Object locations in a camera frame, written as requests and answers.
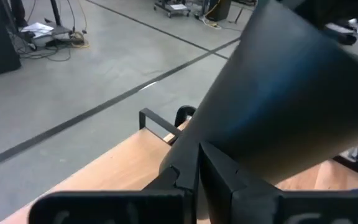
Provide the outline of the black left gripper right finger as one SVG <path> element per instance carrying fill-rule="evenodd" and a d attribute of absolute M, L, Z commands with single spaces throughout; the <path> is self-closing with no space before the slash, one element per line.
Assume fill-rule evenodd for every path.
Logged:
<path fill-rule="evenodd" d="M 207 142 L 200 178 L 211 223 L 358 223 L 358 190 L 280 190 Z"/>

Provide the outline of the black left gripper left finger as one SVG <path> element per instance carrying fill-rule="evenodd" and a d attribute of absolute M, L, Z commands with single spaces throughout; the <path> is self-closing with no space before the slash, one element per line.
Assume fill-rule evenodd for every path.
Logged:
<path fill-rule="evenodd" d="M 29 223 L 196 223 L 198 149 L 174 151 L 142 190 L 54 192 L 33 204 Z"/>

